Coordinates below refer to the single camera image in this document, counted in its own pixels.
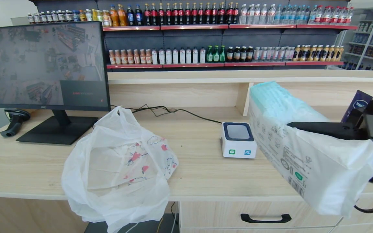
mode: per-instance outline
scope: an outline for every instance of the monitor stand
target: monitor stand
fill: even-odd
[[[17,141],[71,145],[98,120],[97,117],[70,117],[64,110],[52,111],[52,117],[26,132]]]

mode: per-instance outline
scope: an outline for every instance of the barcode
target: barcode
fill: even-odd
[[[298,192],[300,196],[304,197],[305,190],[302,188],[302,186],[300,186],[299,183],[297,183],[297,181],[293,180],[291,176],[289,176],[289,178],[287,179],[287,182],[289,182],[291,187],[293,187],[293,189],[295,189],[296,192]]]

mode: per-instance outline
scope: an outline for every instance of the checkout counter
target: checkout counter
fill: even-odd
[[[333,121],[343,117],[356,90],[373,96],[373,71],[180,71],[108,75],[113,105],[182,107],[217,121],[248,122],[249,88],[266,81],[277,81]],[[11,138],[0,135],[0,232],[82,233],[87,226],[70,210],[61,188],[63,164],[73,145],[16,141],[51,115],[50,110],[34,111],[19,134]],[[68,111],[68,115],[101,117],[105,112]],[[135,117],[146,129],[167,138],[178,156],[179,167],[168,183],[170,201],[179,205],[181,233],[373,232],[373,214],[354,210],[349,219],[317,214],[260,151],[254,160],[224,158],[219,124],[184,112],[155,117],[150,111],[142,111],[135,113]],[[358,206],[373,207],[373,184],[367,185]],[[292,220],[254,224],[242,221],[240,214],[267,221],[280,220],[282,214],[289,214]]]

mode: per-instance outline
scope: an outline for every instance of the face mask package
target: face mask package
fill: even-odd
[[[167,180],[178,164],[166,139],[119,106],[77,142],[61,186],[83,221],[106,221],[107,232],[117,233],[129,223],[161,219],[170,196]]]
[[[287,126],[329,119],[276,82],[251,87],[249,115],[257,145],[293,189],[317,213],[349,217],[373,177],[373,142]]]

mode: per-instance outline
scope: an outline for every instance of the drawer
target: drawer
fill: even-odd
[[[205,229],[205,228],[181,228],[180,233],[329,233],[332,227],[323,228],[298,228],[298,229]]]
[[[373,233],[373,224],[335,227],[332,233]]]
[[[359,208],[373,208],[373,197],[361,197],[356,204]],[[343,218],[340,225],[373,223],[373,214],[364,214],[356,209],[352,211],[350,218]]]
[[[241,214],[253,220],[277,221],[282,214],[292,220],[286,223],[247,223]],[[333,227],[340,216],[317,214],[306,202],[180,202],[181,227]]]

